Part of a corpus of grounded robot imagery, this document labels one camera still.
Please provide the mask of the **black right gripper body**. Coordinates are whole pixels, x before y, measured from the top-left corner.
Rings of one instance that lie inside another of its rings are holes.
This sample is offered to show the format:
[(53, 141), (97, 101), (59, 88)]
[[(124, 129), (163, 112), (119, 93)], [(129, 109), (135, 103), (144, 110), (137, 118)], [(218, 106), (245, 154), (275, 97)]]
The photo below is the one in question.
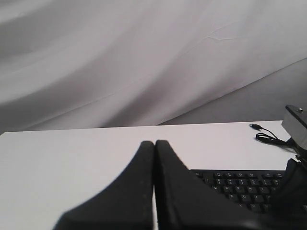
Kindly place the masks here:
[(290, 159), (271, 196), (271, 214), (287, 230), (307, 228), (307, 168)]

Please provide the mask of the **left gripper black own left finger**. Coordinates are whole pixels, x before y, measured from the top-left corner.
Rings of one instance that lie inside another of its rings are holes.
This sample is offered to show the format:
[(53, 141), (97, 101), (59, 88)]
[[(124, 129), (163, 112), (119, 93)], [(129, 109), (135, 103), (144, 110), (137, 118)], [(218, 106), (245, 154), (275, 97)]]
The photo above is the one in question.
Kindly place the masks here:
[(151, 230), (154, 144), (143, 141), (123, 172), (103, 191), (65, 212), (56, 230)]

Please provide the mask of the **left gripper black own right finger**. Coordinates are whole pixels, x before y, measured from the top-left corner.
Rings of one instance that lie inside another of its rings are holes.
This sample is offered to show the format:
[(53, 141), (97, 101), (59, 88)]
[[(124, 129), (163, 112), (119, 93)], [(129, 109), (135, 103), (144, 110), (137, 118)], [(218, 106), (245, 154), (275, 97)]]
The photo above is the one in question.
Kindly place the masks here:
[(170, 144), (155, 144), (154, 189), (161, 230), (285, 230), (272, 214), (257, 214), (240, 207), (225, 211), (208, 204), (205, 184), (189, 170)]

